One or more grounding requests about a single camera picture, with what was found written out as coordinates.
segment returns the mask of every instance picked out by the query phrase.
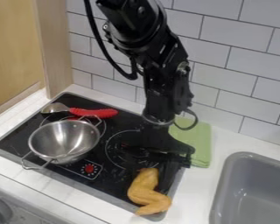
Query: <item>cable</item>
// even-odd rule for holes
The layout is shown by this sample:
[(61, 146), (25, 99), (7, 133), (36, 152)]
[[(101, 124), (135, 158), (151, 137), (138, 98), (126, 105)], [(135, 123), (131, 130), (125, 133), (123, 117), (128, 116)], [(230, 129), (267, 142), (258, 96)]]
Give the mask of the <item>cable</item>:
[(179, 126), (178, 124), (176, 124), (176, 123), (174, 123), (174, 125), (177, 126), (180, 130), (191, 130), (191, 129), (193, 129), (193, 128), (198, 124), (199, 118), (198, 118), (197, 115), (196, 115), (193, 111), (191, 111), (189, 108), (187, 108), (187, 109), (185, 110), (185, 112), (188, 113), (189, 115), (194, 116), (194, 118), (195, 118), (194, 123), (193, 123), (192, 125), (190, 125), (189, 127), (187, 127), (187, 128), (182, 128), (182, 127), (180, 127), (180, 126)]
[(91, 0), (84, 0), (84, 4), (85, 4), (85, 8), (86, 8), (86, 13), (87, 13), (87, 18), (89, 21), (89, 24), (91, 26), (91, 29), (94, 33), (94, 37), (96, 38), (96, 41), (99, 45), (99, 47), (101, 48), (102, 53), (105, 55), (106, 59), (108, 60), (108, 62), (121, 74), (123, 75), (125, 78), (129, 79), (129, 80), (136, 80), (138, 78), (137, 76), (137, 63), (135, 62), (135, 59), (130, 58), (130, 63), (131, 63), (131, 73), (126, 73), (123, 71), (122, 68), (120, 68), (116, 62), (114, 62), (114, 60), (111, 58), (111, 56), (109, 55), (106, 46), (103, 44), (101, 35), (97, 29), (97, 25), (95, 23), (95, 17), (94, 14), (92, 12), (92, 8), (90, 5)]

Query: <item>bowl handle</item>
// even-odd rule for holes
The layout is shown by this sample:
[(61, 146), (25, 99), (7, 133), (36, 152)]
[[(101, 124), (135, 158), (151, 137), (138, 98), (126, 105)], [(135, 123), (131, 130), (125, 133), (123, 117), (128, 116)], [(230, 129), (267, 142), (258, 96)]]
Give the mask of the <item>bowl handle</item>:
[(42, 170), (44, 169), (45, 167), (47, 167), (52, 161), (53, 159), (50, 159), (49, 161), (47, 161), (45, 164), (43, 164), (42, 166), (27, 166), (25, 164), (25, 159), (27, 157), (29, 157), (30, 155), (32, 154), (32, 151), (28, 152), (27, 154), (25, 154), (24, 157), (22, 157), (22, 166), (25, 170), (34, 170), (34, 171), (37, 171), (37, 170)]

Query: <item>white countertop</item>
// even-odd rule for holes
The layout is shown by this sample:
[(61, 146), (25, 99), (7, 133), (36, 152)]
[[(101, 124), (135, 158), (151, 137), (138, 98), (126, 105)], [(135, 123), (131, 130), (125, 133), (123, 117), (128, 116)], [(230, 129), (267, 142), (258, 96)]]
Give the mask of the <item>white countertop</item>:
[[(72, 85), (66, 92), (82, 95), (89, 99), (105, 102), (140, 114), (144, 106), (112, 95), (103, 94), (88, 88)], [(13, 129), (28, 116), (31, 116), (49, 100), (45, 90), (24, 99), (0, 115), (0, 137)], [(213, 160), (210, 168), (192, 167), (187, 169), (174, 196), (173, 204), (166, 217), (159, 223), (207, 224), (216, 186), (224, 160), (237, 151), (252, 151), (266, 157), (280, 160), (280, 146), (266, 143), (249, 136), (213, 127)], [(0, 180), (0, 187), (16, 197), (31, 202), (34, 206), (55, 214), (69, 223), (92, 224), (149, 224), (149, 220), (137, 217), (104, 200), (81, 192), (72, 185), (64, 185), (47, 175), (26, 171), (21, 165), (0, 157), (0, 174), (9, 178), (18, 187), (10, 187)]]

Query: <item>stainless steel bowl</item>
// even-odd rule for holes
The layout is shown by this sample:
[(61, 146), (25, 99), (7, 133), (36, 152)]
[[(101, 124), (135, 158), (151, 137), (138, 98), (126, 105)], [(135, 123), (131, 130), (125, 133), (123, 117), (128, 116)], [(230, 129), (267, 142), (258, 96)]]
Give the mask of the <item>stainless steel bowl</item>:
[(51, 122), (35, 130), (29, 138), (32, 152), (52, 164), (74, 163), (99, 142), (100, 131), (83, 121)]

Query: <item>wooden cabinet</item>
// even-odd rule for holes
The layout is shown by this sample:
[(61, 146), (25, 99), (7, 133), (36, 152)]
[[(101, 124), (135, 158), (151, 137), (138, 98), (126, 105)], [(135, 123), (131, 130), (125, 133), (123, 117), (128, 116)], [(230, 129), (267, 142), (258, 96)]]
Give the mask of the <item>wooden cabinet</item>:
[(44, 79), (30, 0), (0, 0), (0, 105)]
[(66, 0), (0, 0), (0, 107), (44, 80), (55, 96), (70, 68)]

